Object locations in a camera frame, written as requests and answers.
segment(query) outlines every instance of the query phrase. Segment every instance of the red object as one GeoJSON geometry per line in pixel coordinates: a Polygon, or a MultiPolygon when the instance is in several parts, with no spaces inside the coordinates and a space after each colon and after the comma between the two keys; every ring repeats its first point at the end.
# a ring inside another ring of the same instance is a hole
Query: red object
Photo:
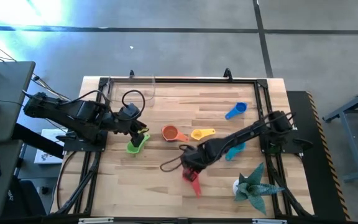
{"type": "Polygon", "coordinates": [[[182,173],[183,179],[191,183],[197,198],[201,195],[200,182],[198,180],[198,173],[189,169],[184,169],[182,173]]]}

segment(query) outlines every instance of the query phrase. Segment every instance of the green object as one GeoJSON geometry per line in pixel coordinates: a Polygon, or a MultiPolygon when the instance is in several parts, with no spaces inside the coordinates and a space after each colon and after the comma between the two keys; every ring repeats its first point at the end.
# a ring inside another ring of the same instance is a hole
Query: green object
{"type": "Polygon", "coordinates": [[[265,202],[261,196],[276,194],[284,190],[284,188],[271,184],[261,184],[260,180],[262,179],[263,173],[264,163],[261,163],[248,178],[240,174],[234,200],[238,202],[249,199],[249,202],[254,208],[266,215],[265,202]]]}
{"type": "Polygon", "coordinates": [[[139,147],[135,147],[131,141],[129,141],[128,145],[127,145],[127,153],[130,154],[137,154],[140,152],[140,150],[143,148],[144,144],[146,143],[146,141],[150,138],[149,134],[145,134],[143,141],[139,144],[139,147]]]}

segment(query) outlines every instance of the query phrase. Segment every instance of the yellow measuring spoon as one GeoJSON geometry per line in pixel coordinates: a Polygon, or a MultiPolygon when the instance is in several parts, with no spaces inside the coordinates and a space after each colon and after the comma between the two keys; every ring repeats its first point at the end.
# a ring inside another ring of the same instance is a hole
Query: yellow measuring spoon
{"type": "Polygon", "coordinates": [[[215,134],[215,129],[196,129],[191,132],[191,137],[195,140],[200,140],[211,134],[215,134]]]}

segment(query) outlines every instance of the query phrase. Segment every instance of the white pot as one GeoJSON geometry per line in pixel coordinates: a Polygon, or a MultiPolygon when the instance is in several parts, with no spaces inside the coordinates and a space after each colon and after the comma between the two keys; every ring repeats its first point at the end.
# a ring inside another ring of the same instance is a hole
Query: white pot
{"type": "Polygon", "coordinates": [[[237,179],[236,181],[234,181],[233,183],[233,194],[236,195],[236,192],[237,192],[237,189],[238,189],[238,186],[239,185],[239,180],[237,179]]]}

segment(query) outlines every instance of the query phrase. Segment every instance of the green leaves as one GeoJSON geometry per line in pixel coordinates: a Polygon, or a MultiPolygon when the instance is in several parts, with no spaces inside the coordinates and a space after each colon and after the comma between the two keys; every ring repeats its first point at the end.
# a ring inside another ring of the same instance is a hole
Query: green leaves
{"type": "Polygon", "coordinates": [[[251,173],[247,178],[246,182],[250,185],[259,184],[262,179],[262,174],[264,173],[264,163],[259,164],[258,167],[251,173]]]}
{"type": "Polygon", "coordinates": [[[240,174],[234,201],[238,202],[249,199],[249,202],[254,208],[266,215],[265,202],[261,196],[276,194],[284,190],[284,188],[271,184],[261,184],[260,180],[262,180],[263,173],[264,164],[261,163],[248,178],[240,174]]]}

